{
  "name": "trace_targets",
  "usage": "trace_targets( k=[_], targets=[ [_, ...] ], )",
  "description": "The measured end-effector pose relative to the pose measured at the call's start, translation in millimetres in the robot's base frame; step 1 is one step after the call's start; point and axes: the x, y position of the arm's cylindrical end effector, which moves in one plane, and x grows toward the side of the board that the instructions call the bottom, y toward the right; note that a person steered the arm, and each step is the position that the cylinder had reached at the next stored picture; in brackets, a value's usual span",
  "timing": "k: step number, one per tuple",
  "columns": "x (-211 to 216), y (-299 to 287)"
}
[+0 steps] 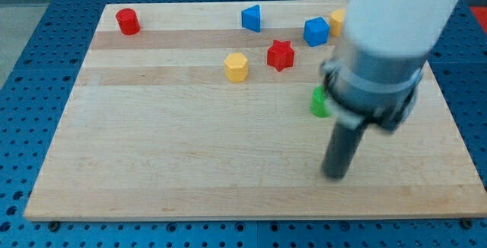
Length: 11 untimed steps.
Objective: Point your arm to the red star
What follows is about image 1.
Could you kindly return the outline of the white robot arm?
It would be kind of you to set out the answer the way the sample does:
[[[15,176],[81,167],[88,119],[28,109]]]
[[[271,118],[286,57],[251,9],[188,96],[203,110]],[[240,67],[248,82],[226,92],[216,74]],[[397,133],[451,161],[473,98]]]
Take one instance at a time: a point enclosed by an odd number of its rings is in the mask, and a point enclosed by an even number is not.
[[[428,54],[458,0],[348,0],[339,42],[321,66],[339,132],[406,120]]]

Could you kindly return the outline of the yellow block behind arm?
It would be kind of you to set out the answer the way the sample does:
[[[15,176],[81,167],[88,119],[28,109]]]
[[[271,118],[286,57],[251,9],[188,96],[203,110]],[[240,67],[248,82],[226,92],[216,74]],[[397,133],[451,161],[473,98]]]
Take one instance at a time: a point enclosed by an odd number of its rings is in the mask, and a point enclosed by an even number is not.
[[[340,37],[342,26],[345,21],[346,10],[344,8],[333,11],[329,16],[330,33],[335,37]]]

